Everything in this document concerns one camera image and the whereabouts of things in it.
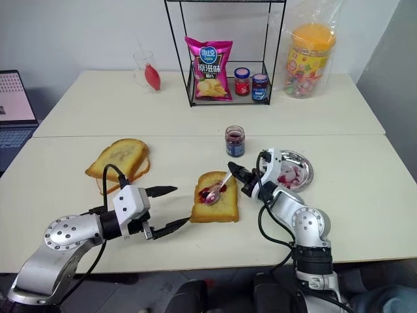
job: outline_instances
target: pink chip bag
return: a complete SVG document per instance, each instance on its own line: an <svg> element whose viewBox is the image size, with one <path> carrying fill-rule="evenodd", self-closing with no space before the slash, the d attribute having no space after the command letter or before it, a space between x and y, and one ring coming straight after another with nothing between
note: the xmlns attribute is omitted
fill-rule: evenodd
<svg viewBox="0 0 417 313"><path fill-rule="evenodd" d="M194 55L195 97L230 101L226 63L233 41L199 42L185 37L188 49Z"/></svg>

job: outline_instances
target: metal plate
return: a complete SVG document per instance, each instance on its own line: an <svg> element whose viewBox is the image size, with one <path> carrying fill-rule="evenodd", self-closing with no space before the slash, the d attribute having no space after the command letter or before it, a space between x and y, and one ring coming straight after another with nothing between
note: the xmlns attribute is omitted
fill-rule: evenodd
<svg viewBox="0 0 417 313"><path fill-rule="evenodd" d="M281 150L281 175L278 183L295 192L303 191L313 180L313 166L301 154Z"/></svg>

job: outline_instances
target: jar lid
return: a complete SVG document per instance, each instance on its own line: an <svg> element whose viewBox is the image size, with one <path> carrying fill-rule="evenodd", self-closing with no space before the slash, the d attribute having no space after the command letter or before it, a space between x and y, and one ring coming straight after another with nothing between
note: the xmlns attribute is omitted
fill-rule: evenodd
<svg viewBox="0 0 417 313"><path fill-rule="evenodd" d="M236 78L244 79L244 78L248 78L249 75L250 75L250 71L246 67L238 67L237 69L235 69Z"/></svg>
<svg viewBox="0 0 417 313"><path fill-rule="evenodd" d="M268 75L266 74L255 74L252 76L252 80L255 83L266 83L269 79L268 79Z"/></svg>
<svg viewBox="0 0 417 313"><path fill-rule="evenodd" d="M278 177L278 184L300 192L310 185L313 180L313 166L306 157L301 154L281 150L281 173Z"/></svg>
<svg viewBox="0 0 417 313"><path fill-rule="evenodd" d="M326 51L336 43L330 28L319 23L301 25L293 31L294 45L307 50Z"/></svg>

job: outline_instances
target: slice of bread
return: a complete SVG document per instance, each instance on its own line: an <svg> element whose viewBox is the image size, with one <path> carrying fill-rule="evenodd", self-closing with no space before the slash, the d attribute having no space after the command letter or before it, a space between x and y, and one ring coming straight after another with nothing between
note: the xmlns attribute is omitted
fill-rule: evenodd
<svg viewBox="0 0 417 313"><path fill-rule="evenodd" d="M85 171L88 176L101 179L104 167L112 163L116 165L129 180L134 180L137 169L148 155L148 146L137 139L120 139L107 147L97 160ZM107 180L118 183L117 173L113 168L107 172Z"/></svg>
<svg viewBox="0 0 417 313"><path fill-rule="evenodd" d="M133 180L130 181L131 183L133 183L133 181L135 181L136 179L138 179L139 177L141 177L142 175L146 174L151 168L151 162L149 162L149 157L147 156L142 164L140 165L140 167L136 170L136 173L133 177ZM98 186L98 189L100 190L100 193L103 194L103 180L100 178L96 178L96 183ZM120 188L119 183L115 183L113 181L108 181L107 180L107 194L109 194L110 192L115 191L116 189Z"/></svg>
<svg viewBox="0 0 417 313"><path fill-rule="evenodd" d="M216 203L212 205L205 205L203 203L203 192L207 192L210 187L220 183L225 174L224 171L211 171L200 176L194 190L194 206L191 212L190 222L209 223L239 221L237 184L236 179L233 176L226 182L226 189L224 192L220 193L220 199Z"/></svg>

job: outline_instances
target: metal spoon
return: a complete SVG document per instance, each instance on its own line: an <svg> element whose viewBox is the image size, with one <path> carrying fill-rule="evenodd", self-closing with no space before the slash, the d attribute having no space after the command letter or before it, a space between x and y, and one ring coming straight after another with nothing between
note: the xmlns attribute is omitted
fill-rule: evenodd
<svg viewBox="0 0 417 313"><path fill-rule="evenodd" d="M232 173L228 171L223 178L223 181L220 183L220 185L216 185L212 191L207 195L207 197L204 200L205 205L212 205L215 204L220 199L220 189L226 184L226 182L229 180L229 178L232 176Z"/></svg>

